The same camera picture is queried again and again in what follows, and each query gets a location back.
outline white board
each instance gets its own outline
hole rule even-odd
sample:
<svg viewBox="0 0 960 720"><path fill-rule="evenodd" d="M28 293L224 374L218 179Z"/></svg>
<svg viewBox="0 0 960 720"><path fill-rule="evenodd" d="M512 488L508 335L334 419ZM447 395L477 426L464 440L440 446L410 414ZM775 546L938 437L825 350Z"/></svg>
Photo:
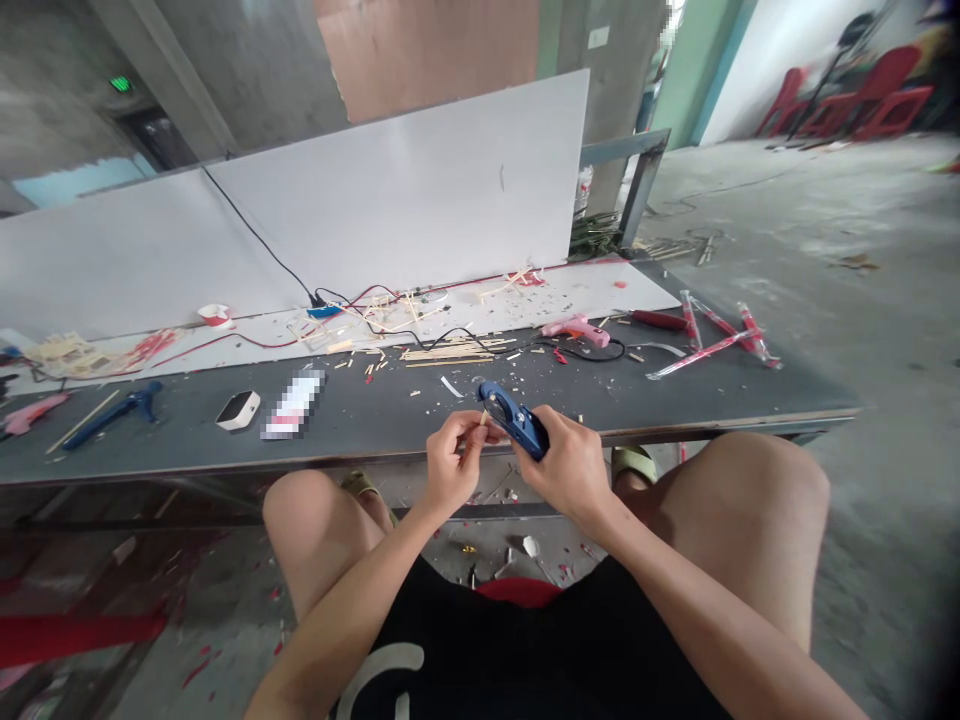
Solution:
<svg viewBox="0 0 960 720"><path fill-rule="evenodd" d="M679 305L677 299L670 293L619 258L613 261L579 263L554 268L541 273L541 277L545 281L543 285L523 287L519 291L501 290L495 294L486 295L482 303L479 294L502 287L505 284L502 279L451 288L445 296L437 297L427 304L418 302L416 306L424 313L439 307L449 309L424 317L419 325L407 324L405 327L415 330L421 340L427 341L438 338L456 327L469 326L470 332L482 336L487 333L527 327L540 328L547 323L563 320L578 313L597 318L615 312L665 310ZM288 321L295 320L295 326L301 330L311 327L303 318L302 310L246 318L237 321L236 332L264 344L280 344L293 338L290 331L286 329ZM390 314L381 320L387 327L397 327L410 319L409 310L401 304L396 304L392 306ZM197 348L226 334L204 326L185 331L174 344L151 358L146 363L146 368L137 375L70 382L67 387L100 385L122 382L131 378L159 377L173 373L189 373L208 368L272 362L296 357L310 358L309 362L313 362L315 367L326 369L335 375L338 372L336 365L345 362L345 357L343 354L326 355L326 346L346 340L353 342L348 350L413 343L411 335L392 335L379 339L378 336L370 333L363 321L347 314L331 319L324 329L327 334L318 336L317 344L313 349L302 343L277 349L263 349L231 337L177 357L184 351ZM616 337L619 326L608 323L604 329L611 336ZM456 332L453 336L463 336L463 333ZM142 335L137 335L95 344L102 352L122 354L132 349L142 339ZM396 362L396 352L389 356L393 361L392 365L399 365ZM169 362L163 362L171 358L173 359ZM355 363L366 365L370 358L358 354L354 360ZM59 386L58 382L33 383L28 373L21 373L21 377L10 384L9 391L11 395L21 395L55 390Z"/></svg>
<svg viewBox="0 0 960 720"><path fill-rule="evenodd" d="M581 71L210 167L312 290L345 295L561 262L587 99ZM303 290L201 170L0 222L0 327L40 340L302 306Z"/></svg>

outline metal frame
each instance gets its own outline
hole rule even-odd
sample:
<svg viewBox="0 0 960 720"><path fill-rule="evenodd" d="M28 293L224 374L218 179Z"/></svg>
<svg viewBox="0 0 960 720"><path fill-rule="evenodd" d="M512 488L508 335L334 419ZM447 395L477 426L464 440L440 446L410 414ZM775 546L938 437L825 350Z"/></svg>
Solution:
<svg viewBox="0 0 960 720"><path fill-rule="evenodd" d="M639 156L633 180L630 182L627 202L623 206L623 215L620 218L621 248L629 249L633 245L634 238L637 237L640 221L647 207L647 199L650 197L650 189L657 177L657 170L660 167L660 160L663 159L663 153L666 152L668 140L670 140L670 128L584 145L580 150L580 167L603 165L614 160Z"/></svg>
<svg viewBox="0 0 960 720"><path fill-rule="evenodd" d="M834 426L853 420L855 411L824 412L798 417L779 419L757 418L755 420L738 420L730 423L712 423L710 425L679 426L663 428L646 428L631 430L623 433L607 434L602 436L606 447L616 445L661 444L681 441L712 440L728 432L760 432L785 438L798 445L806 445L818 437L825 435ZM503 455L512 452L509 447L489 448L487 453ZM377 456L365 459L367 464L422 460L425 453L404 454L401 456ZM284 465L277 470L297 470L303 467L320 469L339 465L355 465L357 458L344 459L343 462L323 463L322 465ZM269 468L257 466L252 472L263 472ZM51 500L47 501L31 516L22 518L13 527L0 528L0 539L45 537L59 535L74 535L104 532L183 532L188 530L236 530L263 525L260 503L250 493L239 491L231 484L220 478L184 477L143 477L138 480L153 481L187 492L197 493L209 499L225 503L239 510L239 515L213 515L201 518L159 518L159 519L130 519L130 520L96 520L92 522L57 522L50 521L53 512L62 506L76 490L78 485L69 485L60 490ZM409 508L393 508L398 518L409 512ZM517 503L508 505L464 505L459 508L448 522L479 522L492 520L526 520L563 517L554 508L544 502Z"/></svg>

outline workbench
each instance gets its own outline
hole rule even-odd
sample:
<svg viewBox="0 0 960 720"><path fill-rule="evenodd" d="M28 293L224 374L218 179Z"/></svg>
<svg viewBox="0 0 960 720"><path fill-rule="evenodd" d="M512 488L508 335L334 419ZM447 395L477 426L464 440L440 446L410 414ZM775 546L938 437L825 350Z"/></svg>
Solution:
<svg viewBox="0 0 960 720"><path fill-rule="evenodd" d="M656 263L639 260L636 266L665 289L679 293L684 286ZM739 327L730 308L700 297ZM723 335L700 316L704 345ZM632 322L610 321L604 328L631 345L662 342L682 347L677 334ZM531 338L533 330L505 333ZM156 424L147 424L136 411L111 425L106 433L72 452L46 454L61 437L113 390L123 393L145 387L148 380L83 388L37 421L31 432L0 444L0 491L10 487L64 488L32 518L7 534L46 534L90 531L151 531L195 527L236 527L261 522L259 501L237 488L244 476L283 473L300 468L357 466L375 462L422 460L427 436L453 410L480 408L475 401L481 378L499 382L529 407L552 405L572 418L583 417L607 446L707 440L725 432L749 430L808 442L854 418L860 402L843 386L823 377L796 354L780 347L775 331L767 333L774 355L783 358L781 370L765 367L739 346L721 351L661 380L646 373L677 358L654 348L615 362L591 363L569 358L563 365L549 352L524 352L515 360L499 356L492 362L407 368L397 361L400 350L387 350L391 362L365 382L366 356L350 368L334 369L343 356L318 356L314 368L327 373L326 386L314 406L303 436L264 441L260 425L291 377L310 358L222 367L159 378L163 383L154 400ZM456 398L440 381L447 379L464 395ZM255 390L262 398L254 421L245 429L227 432L214 420L237 392ZM411 396L414 391L419 394ZM42 395L13 398L3 412L16 410ZM490 453L511 452L509 446ZM92 523L54 523L53 510L72 489L102 483L161 483L184 492L219 501L229 512L202 521L132 519ZM458 520L555 516L544 503L467 505Z"/></svg>

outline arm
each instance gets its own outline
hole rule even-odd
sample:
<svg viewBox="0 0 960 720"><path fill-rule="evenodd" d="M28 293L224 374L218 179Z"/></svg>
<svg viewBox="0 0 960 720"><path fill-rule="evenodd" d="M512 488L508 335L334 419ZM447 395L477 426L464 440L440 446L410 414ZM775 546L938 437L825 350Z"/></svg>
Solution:
<svg viewBox="0 0 960 720"><path fill-rule="evenodd" d="M550 450L536 463L514 445L524 480L633 575L731 715L865 717L796 643L634 517L610 490L599 435L552 408L534 412Z"/></svg>
<svg viewBox="0 0 960 720"><path fill-rule="evenodd" d="M327 716L373 647L420 551L470 499L484 441L496 442L503 436L499 428L480 427L479 422L479 412L453 413L430 436L424 496L307 614L257 688L246 720ZM464 440L461 457L457 450Z"/></svg>

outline person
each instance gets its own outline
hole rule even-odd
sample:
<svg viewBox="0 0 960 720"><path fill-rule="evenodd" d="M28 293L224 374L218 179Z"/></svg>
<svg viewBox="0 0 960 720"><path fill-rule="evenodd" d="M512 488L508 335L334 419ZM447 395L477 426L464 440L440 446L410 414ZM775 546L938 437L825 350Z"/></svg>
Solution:
<svg viewBox="0 0 960 720"><path fill-rule="evenodd" d="M809 656L829 485L807 452L732 433L652 486L625 467L611 487L597 433L534 413L550 448L538 463L514 444L523 479L609 556L538 609L420 557L504 439L479 412L427 439L395 527L375 491L286 475L264 519L299 626L247 720L865 717Z"/></svg>

